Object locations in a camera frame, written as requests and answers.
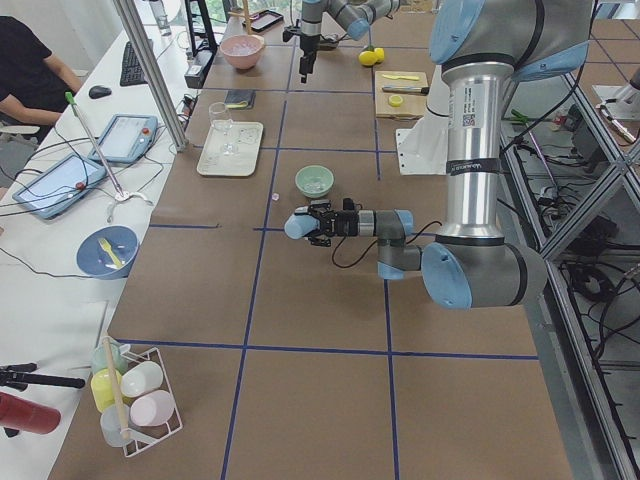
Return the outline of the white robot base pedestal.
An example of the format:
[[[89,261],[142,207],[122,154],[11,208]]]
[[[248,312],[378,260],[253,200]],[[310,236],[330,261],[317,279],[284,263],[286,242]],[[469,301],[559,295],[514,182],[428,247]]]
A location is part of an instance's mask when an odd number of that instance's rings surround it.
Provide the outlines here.
[[[444,175],[448,150],[449,87],[437,65],[423,117],[411,129],[396,131],[401,175]]]

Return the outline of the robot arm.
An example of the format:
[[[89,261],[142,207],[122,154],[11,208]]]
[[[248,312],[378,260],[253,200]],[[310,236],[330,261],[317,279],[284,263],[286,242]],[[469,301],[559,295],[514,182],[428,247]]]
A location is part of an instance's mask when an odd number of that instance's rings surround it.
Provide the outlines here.
[[[408,242],[413,218],[406,210],[335,210],[321,200],[296,209],[286,234],[317,246],[336,236],[374,237],[380,277],[418,271],[431,299],[449,309],[537,296],[547,278],[542,257],[507,243],[496,223],[503,95],[509,82],[582,66],[594,8],[591,1],[448,1],[440,9],[429,50],[449,90],[447,208],[433,242]]]
[[[352,39],[358,40],[378,19],[392,16],[400,6],[397,0],[369,0],[352,5],[344,0],[313,0],[302,2],[299,37],[302,56],[299,62],[301,82],[313,73],[322,33],[323,15],[327,13]]]

